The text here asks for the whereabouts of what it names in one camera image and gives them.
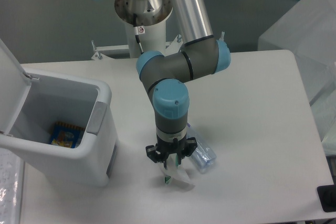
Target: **screw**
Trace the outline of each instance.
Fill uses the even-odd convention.
[[[177,43],[181,43],[181,41],[182,41],[182,35],[179,34],[179,35],[177,36]]]
[[[91,41],[91,44],[92,44],[93,52],[96,52],[96,51],[97,51],[97,48],[96,48],[96,46],[95,46],[94,43],[95,43],[95,42],[92,40],[92,41]]]

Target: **white tabletop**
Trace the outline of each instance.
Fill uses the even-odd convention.
[[[231,66],[187,83],[188,121],[215,150],[200,174],[183,160],[192,190],[165,186],[145,154],[154,112],[135,59],[25,65],[107,82],[120,143],[110,182],[92,188],[48,179],[26,165],[21,223],[274,223],[336,217],[316,188],[332,184],[293,55],[232,54]]]

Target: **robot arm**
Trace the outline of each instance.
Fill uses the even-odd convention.
[[[125,12],[137,17],[144,26],[152,25],[152,14],[163,15],[160,0],[132,0],[126,2]],[[176,153],[178,163],[190,156],[197,147],[194,138],[186,138],[188,90],[185,82],[214,74],[230,64],[230,52],[223,40],[215,40],[203,0],[171,0],[177,14],[184,46],[180,52],[163,56],[159,51],[145,50],[139,57],[136,68],[140,80],[155,111],[157,144],[147,146],[147,156],[155,163],[166,162],[170,154]]]

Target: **black joint band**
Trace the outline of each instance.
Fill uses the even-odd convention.
[[[160,80],[154,82],[154,83],[149,87],[149,89],[148,89],[148,91],[147,91],[147,95],[151,92],[151,90],[152,90],[156,85],[158,85],[161,81],[166,80],[166,79],[169,79],[169,78],[163,78],[163,79],[160,79]]]
[[[189,42],[185,43],[184,46],[189,46],[191,44],[195,44],[197,42],[200,42],[200,41],[203,41],[203,40],[206,40],[206,39],[210,39],[210,38],[213,38],[213,37],[214,37],[214,35],[211,34],[211,35],[205,36],[203,38],[199,38],[199,39],[195,39],[195,40],[189,41]]]
[[[193,66],[191,65],[191,61],[189,56],[187,55],[186,52],[181,51],[181,54],[183,54],[187,64],[188,64],[188,68],[189,68],[189,73],[190,73],[190,80],[194,80],[194,70],[193,70]]]

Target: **silver metal tube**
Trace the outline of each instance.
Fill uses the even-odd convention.
[[[212,35],[203,0],[171,0],[185,43]]]

